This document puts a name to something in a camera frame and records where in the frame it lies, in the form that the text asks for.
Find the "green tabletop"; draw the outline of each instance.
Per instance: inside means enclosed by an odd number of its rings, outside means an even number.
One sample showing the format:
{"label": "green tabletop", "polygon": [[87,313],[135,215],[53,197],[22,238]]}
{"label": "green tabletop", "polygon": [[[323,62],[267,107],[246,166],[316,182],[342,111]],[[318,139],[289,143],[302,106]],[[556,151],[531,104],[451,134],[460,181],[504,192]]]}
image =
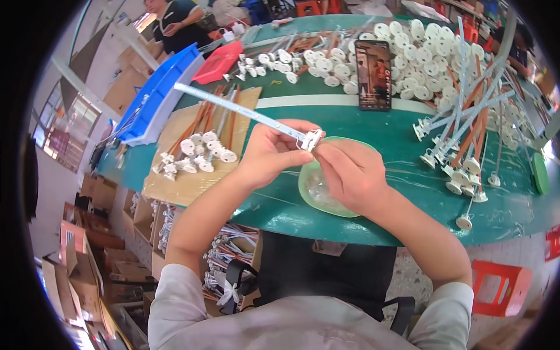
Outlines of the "green tabletop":
{"label": "green tabletop", "polygon": [[[341,16],[339,23],[336,16]],[[353,17],[356,24],[349,22]],[[305,24],[306,30],[318,30],[307,21],[322,23],[327,29],[331,22],[348,27],[361,25],[367,16],[329,15],[297,18],[291,25]],[[292,32],[288,26],[274,31],[265,26],[257,40],[269,39],[270,33],[286,34]],[[215,82],[202,86],[205,90],[214,89]],[[353,105],[340,105],[333,95],[344,95],[341,87],[328,87],[321,79],[308,73],[300,75],[298,84],[287,82],[279,72],[270,72],[265,77],[251,78],[241,84],[243,88],[263,86],[261,100],[271,101],[270,97],[293,95],[327,95],[321,105],[307,105],[311,98],[302,96],[297,105],[281,106],[275,101],[271,108],[258,111],[271,118],[306,119],[320,125],[328,136],[342,136],[371,144],[383,156],[387,169],[386,177],[390,186],[400,191],[420,209],[448,227],[464,245],[485,244],[543,232],[560,222],[560,168],[553,162],[547,163],[550,178],[550,192],[539,195],[531,180],[529,163],[525,152],[506,148],[502,151],[500,178],[502,186],[498,189],[484,186],[489,200],[486,203],[473,203],[473,229],[460,230],[455,219],[466,212],[470,198],[457,196],[445,188],[446,175],[439,169],[432,170],[418,158],[426,148],[432,147],[431,137],[418,142],[412,124],[426,115],[414,111],[393,109],[389,113],[364,112]],[[177,109],[196,103],[197,99],[183,96]],[[254,126],[251,123],[249,133]],[[486,160],[483,165],[482,180],[495,169],[498,137],[489,132]],[[98,171],[102,175],[120,183],[122,186],[141,191],[143,179],[150,171],[151,160],[156,144],[137,146],[128,150],[121,169],[115,168],[115,151],[106,150],[101,158]],[[288,169],[271,185],[257,190],[236,210],[233,221],[264,230],[283,234],[369,245],[400,245],[400,242],[376,224],[364,219],[342,218],[324,213],[308,206],[297,189],[298,169]]]}

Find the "video on phone screen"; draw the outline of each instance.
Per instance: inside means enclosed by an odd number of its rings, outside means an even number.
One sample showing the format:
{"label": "video on phone screen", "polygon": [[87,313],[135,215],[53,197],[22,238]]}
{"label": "video on phone screen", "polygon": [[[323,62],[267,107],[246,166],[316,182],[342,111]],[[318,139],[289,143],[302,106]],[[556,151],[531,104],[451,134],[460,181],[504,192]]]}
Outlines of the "video on phone screen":
{"label": "video on phone screen", "polygon": [[391,109],[391,68],[389,43],[357,41],[358,98],[363,110]]}

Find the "white led strip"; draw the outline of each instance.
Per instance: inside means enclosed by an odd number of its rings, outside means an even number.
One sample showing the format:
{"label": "white led strip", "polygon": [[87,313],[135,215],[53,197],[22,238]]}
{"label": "white led strip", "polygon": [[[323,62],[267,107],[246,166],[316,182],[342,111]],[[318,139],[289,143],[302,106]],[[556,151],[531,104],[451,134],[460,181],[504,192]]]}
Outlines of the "white led strip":
{"label": "white led strip", "polygon": [[279,123],[276,120],[269,118],[264,114],[255,112],[254,110],[250,110],[234,102],[224,100],[221,97],[218,97],[214,94],[210,94],[206,91],[200,90],[192,86],[188,86],[181,83],[175,83],[174,89],[184,92],[185,94],[198,97],[199,99],[210,101],[216,105],[222,106],[226,109],[229,109],[231,111],[249,117],[252,120],[256,120],[259,123],[263,123],[264,125],[276,129],[286,135],[289,135],[295,138],[296,140],[301,141],[302,143],[301,148],[307,151],[311,151],[317,145],[317,142],[323,135],[321,130],[316,130],[314,132],[308,132],[307,134],[304,134],[302,132],[297,131],[296,129],[290,128],[287,125]]}

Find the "red tray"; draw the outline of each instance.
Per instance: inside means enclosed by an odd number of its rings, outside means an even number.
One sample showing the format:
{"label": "red tray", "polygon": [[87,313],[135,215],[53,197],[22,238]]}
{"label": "red tray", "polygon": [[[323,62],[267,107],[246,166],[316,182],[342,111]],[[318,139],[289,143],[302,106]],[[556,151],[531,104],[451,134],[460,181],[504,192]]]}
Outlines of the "red tray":
{"label": "red tray", "polygon": [[243,48],[240,41],[217,48],[206,59],[202,67],[194,75],[193,80],[200,84],[208,84],[223,79],[223,75],[230,70],[242,52]]}

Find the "wall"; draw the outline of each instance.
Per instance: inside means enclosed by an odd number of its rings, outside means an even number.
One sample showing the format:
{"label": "wall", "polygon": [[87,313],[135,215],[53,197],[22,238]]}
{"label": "wall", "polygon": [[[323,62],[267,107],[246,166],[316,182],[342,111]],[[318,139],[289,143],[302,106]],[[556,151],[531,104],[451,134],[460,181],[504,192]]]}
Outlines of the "wall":
{"label": "wall", "polygon": [[[114,10],[120,5],[122,0],[112,0],[109,5]],[[74,53],[78,52],[89,41],[91,32],[95,26],[102,9],[102,0],[93,0],[90,8],[86,12],[78,37],[74,47]],[[130,18],[136,19],[144,13],[142,0],[125,0],[119,13],[125,12]],[[81,11],[76,14],[71,24],[62,34],[56,45],[53,55],[67,60],[70,54],[70,47],[78,17]],[[106,24],[108,20],[104,18],[99,27]],[[86,79],[86,85],[101,99],[107,94],[110,84],[113,82],[114,73],[118,68],[116,58],[122,53],[126,45],[114,36],[115,27],[110,25],[91,65],[90,73]],[[60,72],[50,63],[46,65],[40,85],[32,98],[32,105],[40,115],[43,107],[57,81],[61,78]],[[90,139],[97,142],[105,130],[109,118],[106,114],[101,114],[97,121]],[[32,119],[29,125],[29,132],[35,129],[36,121]],[[93,151],[94,142],[89,142],[86,146],[82,162],[78,169],[78,174],[67,170],[65,167],[50,158],[42,150],[38,153],[39,165],[39,198],[37,203],[37,218],[30,224],[31,241],[35,256],[56,251],[59,249],[60,221],[64,202],[74,202],[76,192],[80,190],[83,173],[88,171],[88,161]]]}

